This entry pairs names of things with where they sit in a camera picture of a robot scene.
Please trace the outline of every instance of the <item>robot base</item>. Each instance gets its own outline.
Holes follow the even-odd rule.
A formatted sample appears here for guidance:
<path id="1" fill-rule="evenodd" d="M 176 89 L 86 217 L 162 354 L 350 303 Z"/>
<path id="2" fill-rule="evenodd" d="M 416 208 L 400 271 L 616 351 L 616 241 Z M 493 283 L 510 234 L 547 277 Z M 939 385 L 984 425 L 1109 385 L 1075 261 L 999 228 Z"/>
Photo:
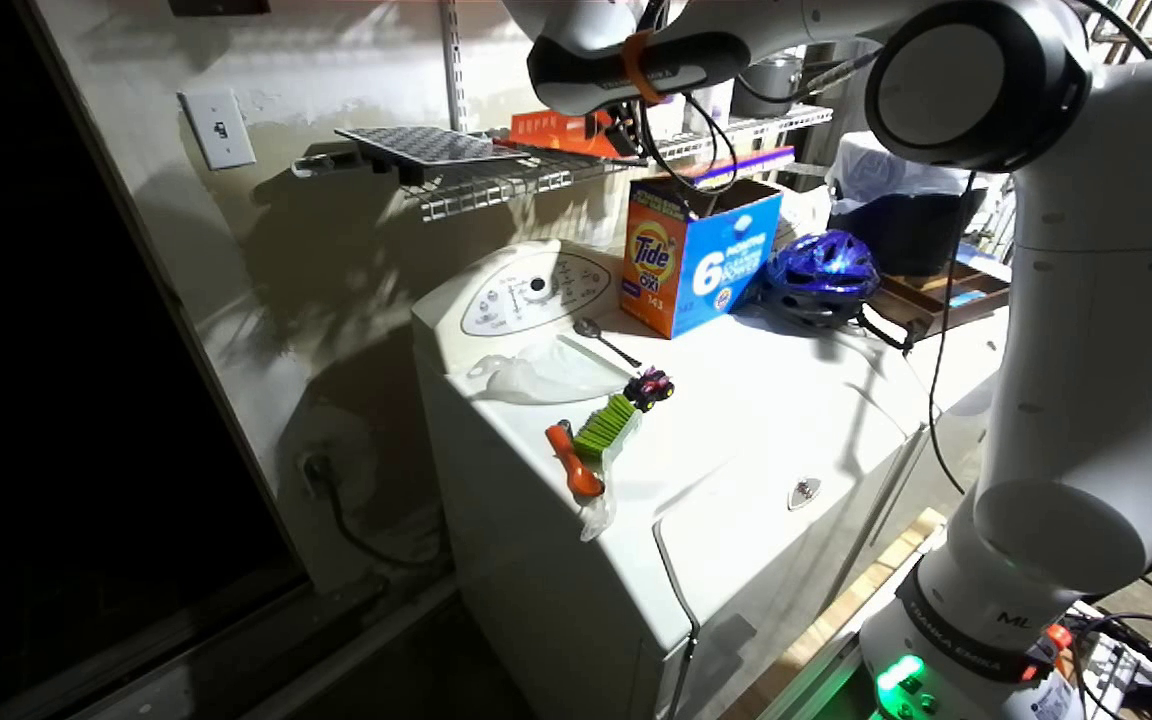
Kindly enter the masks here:
<path id="1" fill-rule="evenodd" d="M 892 594 L 865 629 L 859 656 L 878 683 L 878 716 L 892 720 L 1082 720 L 1082 693 L 1047 672 L 1035 683 L 995 683 L 948 660 Z"/>

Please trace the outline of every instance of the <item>red object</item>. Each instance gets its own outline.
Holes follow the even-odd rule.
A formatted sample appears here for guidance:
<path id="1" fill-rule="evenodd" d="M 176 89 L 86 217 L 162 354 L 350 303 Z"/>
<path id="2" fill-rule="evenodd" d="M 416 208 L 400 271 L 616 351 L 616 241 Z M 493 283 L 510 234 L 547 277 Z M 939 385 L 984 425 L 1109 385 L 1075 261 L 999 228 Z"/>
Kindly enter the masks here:
<path id="1" fill-rule="evenodd" d="M 1047 625 L 1047 643 L 1054 643 L 1054 647 L 1074 647 L 1075 634 L 1074 634 L 1074 629 L 1063 629 L 1063 625 Z"/>
<path id="2" fill-rule="evenodd" d="M 547 449 L 566 461 L 570 493 L 575 505 L 593 505 L 603 495 L 603 478 L 581 461 L 575 435 L 570 418 L 544 428 Z"/>
<path id="3" fill-rule="evenodd" d="M 619 161 L 607 133 L 611 133 L 611 111 L 593 111 L 593 115 L 520 111 L 513 115 L 506 144 L 593 157 L 593 161 Z"/>

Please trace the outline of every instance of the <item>white countertop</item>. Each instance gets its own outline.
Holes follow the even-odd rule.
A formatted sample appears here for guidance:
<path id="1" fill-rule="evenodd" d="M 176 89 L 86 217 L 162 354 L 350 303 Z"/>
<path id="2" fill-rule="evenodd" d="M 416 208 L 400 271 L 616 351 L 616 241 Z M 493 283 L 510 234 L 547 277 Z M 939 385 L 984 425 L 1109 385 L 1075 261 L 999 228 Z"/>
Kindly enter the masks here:
<path id="1" fill-rule="evenodd" d="M 619 314 L 607 323 L 607 341 L 664 369 L 676 397 L 643 411 L 603 468 L 611 500 L 603 514 L 570 495 L 566 468 L 544 438 L 547 425 L 581 428 L 603 398 L 473 405 L 572 510 L 607 518 L 597 543 L 664 647 L 704 625 L 857 478 L 913 438 L 930 411 L 938 359 L 938 341 L 900 354 L 859 329 L 789 335 L 742 314 L 676 341 L 643 335 Z M 1004 313 L 948 335 L 939 408 L 995 371 L 999 342 Z M 819 478 L 819 495 L 789 509 L 793 489 L 810 474 Z"/>

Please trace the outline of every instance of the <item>orange object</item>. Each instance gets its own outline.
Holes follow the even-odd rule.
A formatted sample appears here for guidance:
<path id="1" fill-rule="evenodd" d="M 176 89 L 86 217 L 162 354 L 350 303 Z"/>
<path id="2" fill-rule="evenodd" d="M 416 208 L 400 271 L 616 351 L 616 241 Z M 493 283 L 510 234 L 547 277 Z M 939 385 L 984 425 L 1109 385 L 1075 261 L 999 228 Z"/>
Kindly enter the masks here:
<path id="1" fill-rule="evenodd" d="M 593 161 L 619 161 L 607 133 L 611 133 L 611 111 L 593 111 L 593 115 L 520 111 L 513 115 L 506 144 L 572 153 L 572 157 L 593 157 Z"/>
<path id="2" fill-rule="evenodd" d="M 575 505 L 602 500 L 603 495 L 603 478 L 581 461 L 572 425 L 570 418 L 547 425 L 544 438 L 566 461 L 570 493 L 575 495 Z"/>
<path id="3" fill-rule="evenodd" d="M 643 104 L 660 104 L 660 89 L 640 68 L 643 53 L 647 53 L 647 36 L 623 40 L 623 79 L 643 96 Z"/>
<path id="4" fill-rule="evenodd" d="M 1054 647 L 1074 647 L 1075 634 L 1074 634 L 1074 629 L 1063 629 L 1063 625 L 1047 625 L 1047 643 L 1054 643 Z"/>

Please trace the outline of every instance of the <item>shelf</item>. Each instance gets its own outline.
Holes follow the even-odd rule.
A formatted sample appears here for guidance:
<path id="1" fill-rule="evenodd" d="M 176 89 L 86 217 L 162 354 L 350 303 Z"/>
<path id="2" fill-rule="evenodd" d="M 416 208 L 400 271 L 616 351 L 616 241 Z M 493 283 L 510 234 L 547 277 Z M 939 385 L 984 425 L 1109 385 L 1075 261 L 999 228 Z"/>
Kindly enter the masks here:
<path id="1" fill-rule="evenodd" d="M 817 104 L 793 104 L 776 121 L 733 121 L 724 133 L 735 139 L 742 166 L 735 177 L 763 177 L 796 165 L 793 153 L 776 153 L 789 133 L 830 124 L 832 111 Z M 493 133 L 446 133 L 446 129 L 339 129 L 339 144 L 316 147 L 294 165 L 295 185 L 320 185 L 334 177 L 358 171 L 398 171 L 405 205 L 423 218 L 452 218 L 513 205 L 516 195 L 547 195 L 575 185 L 581 171 L 629 171 L 654 166 L 643 161 L 597 165 L 583 157 L 553 157 L 496 144 Z M 708 153 L 708 133 L 673 137 L 660 144 L 670 165 L 695 165 L 695 153 Z M 729 165 L 704 166 L 700 185 L 724 185 Z"/>

